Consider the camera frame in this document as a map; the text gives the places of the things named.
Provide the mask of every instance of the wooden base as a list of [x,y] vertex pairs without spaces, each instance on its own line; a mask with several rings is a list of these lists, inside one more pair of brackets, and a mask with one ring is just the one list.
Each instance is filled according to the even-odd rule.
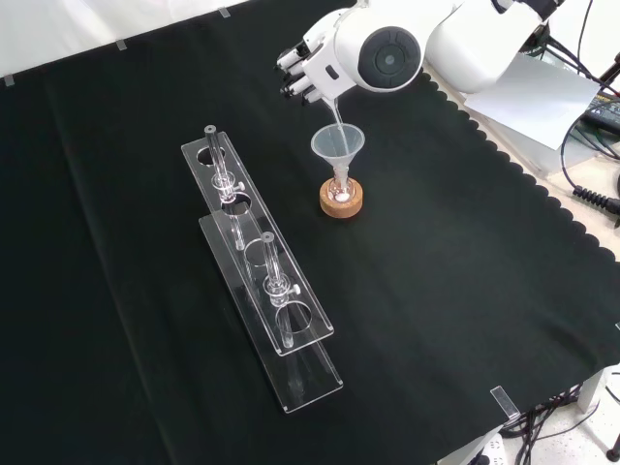
[[364,199],[364,191],[361,188],[361,185],[354,179],[351,179],[351,182],[354,185],[356,193],[353,195],[353,198],[349,201],[340,202],[334,201],[329,198],[329,183],[331,179],[328,179],[323,186],[321,186],[321,191],[319,193],[319,200],[321,202],[321,210],[324,211],[327,215],[332,218],[345,219],[351,218],[352,216],[356,216],[357,213],[361,210],[361,205]]

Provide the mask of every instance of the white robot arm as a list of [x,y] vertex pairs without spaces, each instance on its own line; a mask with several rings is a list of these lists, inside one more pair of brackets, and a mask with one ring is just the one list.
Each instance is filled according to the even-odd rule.
[[359,85],[394,92],[422,60],[456,90],[480,92],[508,68],[556,0],[518,0],[500,13],[492,0],[358,0],[321,18],[277,61],[282,93],[303,103],[334,101]]

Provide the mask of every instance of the black tablecloth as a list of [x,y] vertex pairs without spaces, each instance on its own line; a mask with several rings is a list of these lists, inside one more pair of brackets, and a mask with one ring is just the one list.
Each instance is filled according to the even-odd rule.
[[[342,3],[262,0],[0,90],[6,463],[427,464],[620,359],[620,271],[420,76],[341,101],[351,221],[318,206],[330,116],[271,72]],[[198,225],[180,145],[226,131],[335,326],[345,387],[285,416]]]

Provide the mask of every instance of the cable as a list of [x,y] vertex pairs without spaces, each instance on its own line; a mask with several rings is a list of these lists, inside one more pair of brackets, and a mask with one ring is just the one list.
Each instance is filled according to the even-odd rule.
[[586,143],[586,142],[587,142],[587,140],[582,140],[582,139],[578,138],[578,137],[577,137],[575,134],[573,134],[573,133],[571,133],[571,137],[572,137],[573,139],[575,139],[577,142],[579,142],[581,145],[583,145],[584,147],[588,147],[588,148],[589,148],[589,149],[591,149],[591,150],[597,150],[597,151],[601,150],[601,148],[600,148],[600,147],[599,147],[599,148],[597,148],[597,147],[592,146],[590,143]]
[[613,400],[615,400],[616,402],[620,404],[620,398],[618,398],[618,396],[614,394],[608,386],[605,386],[604,388],[609,393],[609,395],[613,397]]
[[495,7],[495,10],[497,10],[497,13],[499,13],[500,15],[503,15],[506,12],[506,8],[500,5],[500,2],[498,0],[491,0],[491,3]]
[[539,436],[544,424],[557,409],[577,401],[581,386],[578,385],[573,389],[552,397],[502,428],[500,434],[503,438],[520,437],[523,439],[523,445],[516,455],[516,465],[531,465],[532,450],[535,443],[540,439]]
[[599,402],[597,404],[597,406],[594,408],[594,410],[592,411],[592,413],[590,415],[588,415],[586,418],[584,418],[582,421],[580,421],[578,424],[576,424],[575,426],[573,426],[572,428],[566,429],[564,431],[560,431],[559,433],[555,433],[555,434],[549,434],[548,436],[542,436],[541,438],[539,438],[539,441],[542,441],[543,439],[549,439],[549,438],[553,438],[555,436],[560,436],[561,434],[566,434],[569,431],[573,431],[575,428],[577,428],[578,426],[580,426],[582,423],[584,423],[585,421],[587,421],[588,419],[590,419],[590,417],[592,417],[594,414],[597,413],[597,410],[599,410],[599,405],[601,405],[601,402]]
[[609,144],[607,142],[605,142],[603,140],[603,137],[601,136],[601,131],[599,131],[597,129],[597,131],[594,133],[595,137],[597,138],[597,140],[601,143],[601,145],[606,148],[607,150],[609,150],[609,152],[611,153],[611,155],[613,156],[613,158],[615,158],[616,160],[620,160],[620,155],[618,155],[618,152],[616,152],[613,148],[611,148],[609,146]]
[[588,141],[588,143],[590,144],[590,146],[591,146],[592,148],[594,148],[594,150],[596,150],[596,151],[598,151],[598,152],[601,152],[601,153],[602,153],[603,155],[605,155],[606,157],[609,157],[609,158],[612,158],[612,159],[615,159],[615,160],[620,160],[620,157],[618,157],[618,154],[617,154],[617,153],[615,153],[613,150],[611,150],[611,152],[612,152],[612,153],[607,153],[607,152],[605,152],[605,150],[604,150],[603,148],[601,148],[601,147],[599,147],[598,145],[596,145],[596,144],[595,144],[595,143],[594,143],[594,142],[593,142],[590,138],[588,138],[588,136],[587,136],[586,134],[584,134],[583,132],[581,132],[581,130],[580,130],[579,128],[574,128],[574,129],[575,129],[578,133],[580,133],[580,134],[581,134],[581,136],[582,136],[585,140],[587,140],[587,141]]
[[583,41],[583,33],[585,32],[585,26],[588,23],[588,16],[590,15],[590,9],[592,8],[592,4],[594,0],[590,0],[588,5],[588,9],[585,11],[585,16],[583,17],[583,24],[581,25],[581,34],[579,34],[579,45],[577,46],[577,59],[581,60],[581,41]]
[[587,69],[577,66],[574,63],[571,63],[569,60],[567,60],[566,58],[560,56],[559,54],[557,54],[555,51],[553,51],[551,48],[549,48],[548,46],[544,47],[544,50],[551,53],[553,56],[555,56],[558,60],[564,62],[565,64],[569,65],[571,68],[577,70],[577,71],[581,71],[588,79],[590,80],[594,80],[600,87],[603,87],[607,90],[610,90],[611,92],[613,92],[614,94],[616,94],[617,96],[620,97],[620,92],[618,92],[616,89],[614,89],[613,87],[611,87],[609,84],[607,84],[606,82],[603,82],[602,80],[600,80],[599,78],[597,78],[596,76],[593,76],[592,73],[590,73],[589,71],[587,71]]
[[568,50],[562,43],[560,43],[560,41],[558,41],[557,39],[549,36],[547,38],[547,42],[552,46],[552,47],[556,47],[558,50],[560,50],[562,53],[564,53],[566,56],[568,56],[569,58],[572,59],[572,61],[574,63],[576,63],[579,66],[579,69],[581,70],[582,73],[584,74],[588,74],[591,75],[592,73],[590,73],[590,70],[588,70],[585,65],[583,64],[583,62],[581,62],[581,60],[574,56],[574,53],[572,53],[570,50]]
[[[588,110],[586,110],[586,112],[588,111],[592,111],[593,109],[599,109],[601,107],[605,107],[607,105],[611,105],[611,104],[615,104],[620,102],[620,99],[612,99],[609,100],[608,102],[604,102],[602,104],[598,104],[595,105],[591,108],[589,108]],[[577,186],[573,180],[571,179],[571,177],[569,176],[569,172],[566,169],[566,160],[565,160],[565,156],[564,156],[564,151],[566,149],[566,142],[569,139],[569,134],[573,131],[573,129],[575,128],[575,126],[579,123],[579,120],[581,119],[581,117],[583,116],[583,114],[581,114],[573,123],[573,125],[571,125],[571,128],[569,129],[569,131],[566,133],[566,135],[564,136],[564,140],[562,141],[562,145],[560,147],[560,162],[562,163],[562,172],[564,173],[564,177],[566,177],[566,180],[569,181],[569,184],[571,184],[571,186],[573,186],[574,190],[573,190],[573,194],[590,202],[595,204],[596,206],[600,206],[602,208],[605,208],[607,211],[609,211],[610,213],[614,213],[616,215],[620,215],[620,201],[617,199],[608,199],[605,198],[603,196],[599,196],[598,194],[592,192],[592,191],[587,191],[584,190],[581,186]]]

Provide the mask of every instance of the acrylic test tube rack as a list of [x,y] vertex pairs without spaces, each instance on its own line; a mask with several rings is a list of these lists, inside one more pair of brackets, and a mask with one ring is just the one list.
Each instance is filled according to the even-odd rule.
[[181,147],[211,214],[202,231],[286,413],[343,386],[321,340],[333,334],[226,133]]

